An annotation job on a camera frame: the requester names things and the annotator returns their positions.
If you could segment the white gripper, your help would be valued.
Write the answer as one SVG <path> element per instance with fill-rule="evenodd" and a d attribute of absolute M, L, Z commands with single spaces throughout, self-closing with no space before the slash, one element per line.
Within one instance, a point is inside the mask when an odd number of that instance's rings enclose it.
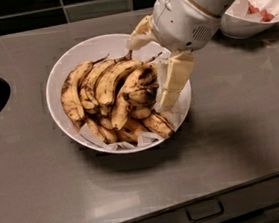
<path fill-rule="evenodd" d="M 157 64 L 156 110 L 165 112 L 175 106 L 190 79 L 195 66 L 190 50 L 204 48 L 219 29 L 220 18 L 194 0 L 156 0 L 152 14 L 153 17 L 143 17 L 135 27 L 126 47 L 136 51 L 159 40 L 163 47 L 173 52 Z"/>

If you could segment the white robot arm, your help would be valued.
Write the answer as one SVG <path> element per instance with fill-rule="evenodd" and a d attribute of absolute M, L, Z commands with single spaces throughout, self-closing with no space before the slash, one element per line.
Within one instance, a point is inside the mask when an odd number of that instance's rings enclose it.
<path fill-rule="evenodd" d="M 158 109 L 175 106 L 194 67 L 192 53 L 202 49 L 220 29 L 223 13 L 235 0 L 156 0 L 152 13 L 143 17 L 127 41 L 139 50 L 157 42 L 170 51 L 166 79 L 160 89 Z"/>

